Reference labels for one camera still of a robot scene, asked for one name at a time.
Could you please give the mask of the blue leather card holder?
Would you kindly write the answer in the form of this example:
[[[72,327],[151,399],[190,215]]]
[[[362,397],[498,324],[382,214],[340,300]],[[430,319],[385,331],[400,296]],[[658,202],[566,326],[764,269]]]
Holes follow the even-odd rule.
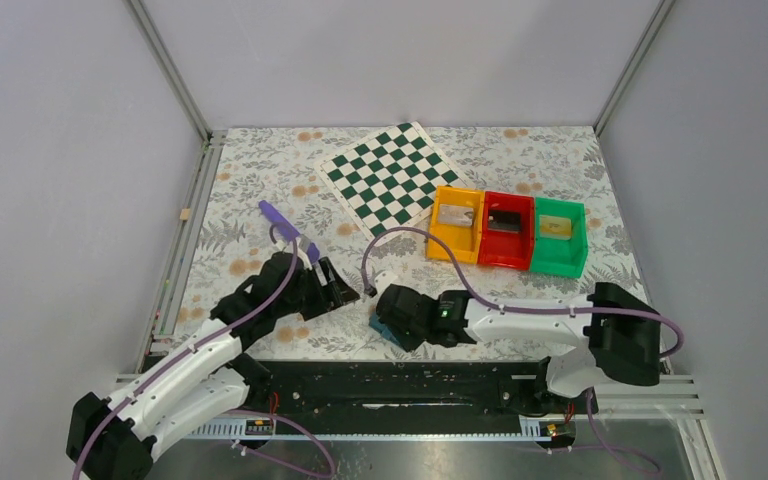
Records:
[[[393,335],[390,329],[380,321],[380,318],[377,314],[373,313],[370,315],[368,325],[385,340],[389,341],[393,345],[396,345],[397,347],[401,346],[398,339]]]

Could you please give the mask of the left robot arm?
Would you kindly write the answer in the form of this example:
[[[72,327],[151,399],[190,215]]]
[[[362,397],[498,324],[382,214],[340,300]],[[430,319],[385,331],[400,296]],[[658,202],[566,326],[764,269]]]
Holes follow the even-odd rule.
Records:
[[[328,258],[273,254],[221,298],[183,344],[106,397],[72,410],[66,455],[74,478],[143,479],[172,445],[214,417],[273,400],[272,374],[246,351],[289,315],[310,320],[359,299]]]

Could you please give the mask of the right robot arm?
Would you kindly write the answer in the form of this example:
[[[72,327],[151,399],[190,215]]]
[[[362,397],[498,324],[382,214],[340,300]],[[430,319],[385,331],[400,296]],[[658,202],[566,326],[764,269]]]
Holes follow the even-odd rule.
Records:
[[[659,314],[620,286],[599,282],[588,295],[560,300],[481,300],[469,290],[432,298],[392,284],[370,325],[410,352],[424,344],[453,348],[495,340],[568,346],[539,375],[550,394],[575,398],[597,385],[649,387],[660,379]]]

